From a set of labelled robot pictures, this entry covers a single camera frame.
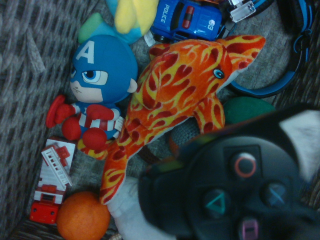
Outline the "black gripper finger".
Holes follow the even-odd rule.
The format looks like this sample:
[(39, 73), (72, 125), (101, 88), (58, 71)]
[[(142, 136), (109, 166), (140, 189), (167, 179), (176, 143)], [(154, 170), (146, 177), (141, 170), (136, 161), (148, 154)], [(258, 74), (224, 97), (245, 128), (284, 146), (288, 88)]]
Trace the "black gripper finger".
[(320, 168), (320, 112), (304, 110), (279, 126), (295, 149), (301, 177), (310, 182)]

